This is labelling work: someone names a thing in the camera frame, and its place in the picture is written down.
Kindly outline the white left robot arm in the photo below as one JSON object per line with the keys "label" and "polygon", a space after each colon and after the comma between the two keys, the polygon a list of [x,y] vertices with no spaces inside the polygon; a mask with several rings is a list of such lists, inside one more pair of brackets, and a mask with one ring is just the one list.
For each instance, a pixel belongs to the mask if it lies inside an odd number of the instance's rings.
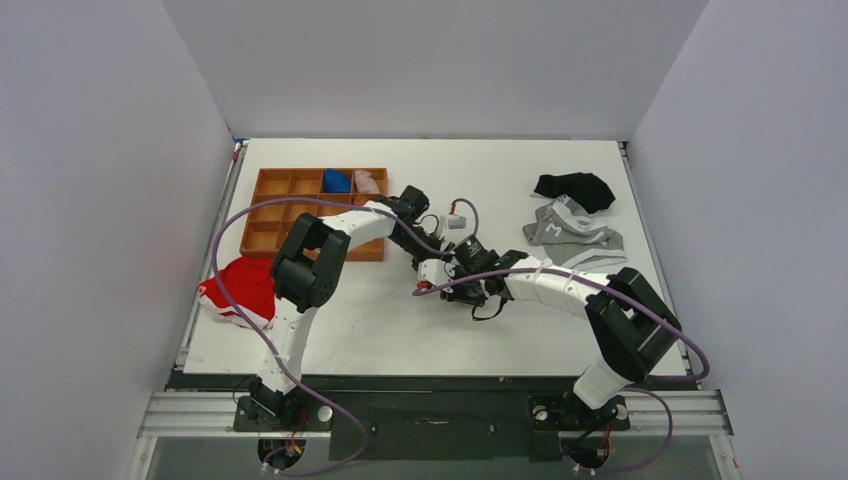
{"label": "white left robot arm", "polygon": [[300,215],[274,258],[275,317],[263,342],[269,347],[250,386],[259,416],[272,429],[291,427],[298,416],[292,395],[300,387],[302,362],[313,320],[335,293],[349,251],[388,239],[418,266],[441,259],[442,241],[415,225],[428,210],[427,196],[408,186],[400,196],[378,196],[336,215]]}

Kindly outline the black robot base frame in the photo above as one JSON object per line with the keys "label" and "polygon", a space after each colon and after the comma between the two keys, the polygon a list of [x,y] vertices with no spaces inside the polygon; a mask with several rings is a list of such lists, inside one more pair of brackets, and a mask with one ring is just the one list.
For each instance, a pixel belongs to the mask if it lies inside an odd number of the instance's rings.
{"label": "black robot base frame", "polygon": [[155,394],[148,437],[248,439],[266,471],[309,457],[350,461],[526,458],[611,470],[657,462],[678,436],[722,429],[719,399],[666,381],[628,387],[598,410],[569,377],[309,376],[278,398],[253,376],[178,375]]}

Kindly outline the wooden compartment tray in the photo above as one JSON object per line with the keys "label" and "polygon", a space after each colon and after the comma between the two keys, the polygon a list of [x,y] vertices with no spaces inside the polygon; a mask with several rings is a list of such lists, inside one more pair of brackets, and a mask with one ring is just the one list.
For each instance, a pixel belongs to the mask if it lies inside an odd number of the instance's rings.
{"label": "wooden compartment tray", "polygon": [[[352,182],[349,194],[323,192],[323,172],[336,169]],[[377,180],[381,193],[361,195],[353,181],[355,170],[367,170]],[[251,203],[253,205],[281,198],[296,197],[296,202],[275,204],[257,209],[247,215],[240,254],[253,258],[274,258],[294,221],[303,213],[316,217],[343,213],[352,205],[388,194],[388,172],[384,168],[264,168],[258,173]]]}

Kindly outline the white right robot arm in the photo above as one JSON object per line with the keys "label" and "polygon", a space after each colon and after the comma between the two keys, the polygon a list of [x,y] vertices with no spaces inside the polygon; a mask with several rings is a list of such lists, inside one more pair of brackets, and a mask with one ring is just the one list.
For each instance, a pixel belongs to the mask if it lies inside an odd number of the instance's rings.
{"label": "white right robot arm", "polygon": [[624,267],[615,274],[590,274],[540,260],[517,250],[503,255],[476,238],[454,248],[463,287],[478,298],[526,301],[586,319],[600,357],[573,384],[564,400],[566,418],[578,427],[598,420],[604,406],[625,387],[647,379],[677,346],[671,332],[680,324],[645,277]]}

